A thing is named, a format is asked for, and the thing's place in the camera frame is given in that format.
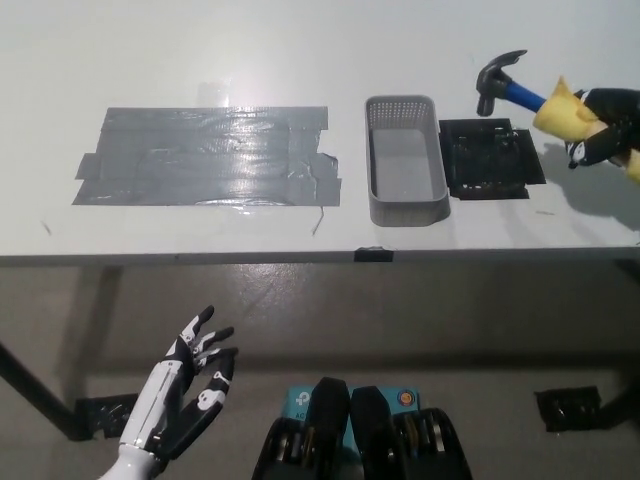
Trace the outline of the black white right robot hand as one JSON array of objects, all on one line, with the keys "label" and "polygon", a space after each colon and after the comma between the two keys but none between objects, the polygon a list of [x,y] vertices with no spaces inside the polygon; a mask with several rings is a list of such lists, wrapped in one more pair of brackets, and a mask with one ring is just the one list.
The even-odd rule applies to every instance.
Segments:
[{"label": "black white right robot hand", "polygon": [[622,88],[579,90],[574,95],[605,127],[580,142],[567,142],[569,168],[604,161],[639,177],[639,91]]}]

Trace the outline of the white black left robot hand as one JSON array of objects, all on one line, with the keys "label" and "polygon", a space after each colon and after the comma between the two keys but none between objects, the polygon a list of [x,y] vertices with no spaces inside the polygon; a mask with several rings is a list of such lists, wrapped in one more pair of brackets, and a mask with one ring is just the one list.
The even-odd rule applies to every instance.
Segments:
[{"label": "white black left robot hand", "polygon": [[147,378],[120,442],[152,454],[160,462],[181,456],[221,412],[239,352],[219,343],[232,327],[205,335],[214,314],[209,305],[178,334]]}]

